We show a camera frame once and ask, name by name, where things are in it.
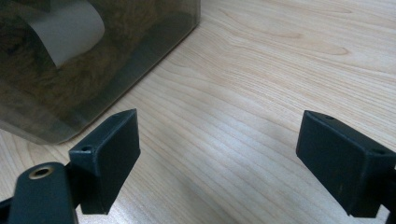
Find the translucent box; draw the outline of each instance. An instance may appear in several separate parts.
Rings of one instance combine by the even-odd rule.
[[[199,18],[199,0],[2,1],[0,128],[39,144],[70,139]]]

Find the wood grain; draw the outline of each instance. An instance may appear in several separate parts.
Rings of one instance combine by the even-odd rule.
[[[25,169],[137,108],[142,155],[108,216],[81,223],[384,223],[348,217],[296,158],[303,111],[396,149],[396,2],[203,0],[202,21],[59,146],[0,132],[0,198]]]

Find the white label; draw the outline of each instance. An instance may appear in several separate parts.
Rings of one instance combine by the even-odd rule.
[[[18,4],[20,16],[35,30],[59,68],[97,44],[105,25],[86,0],[51,0],[50,12]]]

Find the light wood surface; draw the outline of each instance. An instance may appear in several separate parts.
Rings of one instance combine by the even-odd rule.
[[[348,217],[295,155],[303,111],[396,149],[396,2],[202,0],[202,21],[77,138],[0,132],[0,199],[137,108],[142,154],[108,216],[81,223],[384,223]]]

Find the plastic bin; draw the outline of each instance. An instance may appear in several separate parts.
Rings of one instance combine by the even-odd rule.
[[[70,139],[199,18],[199,0],[2,1],[0,128],[38,144]]]

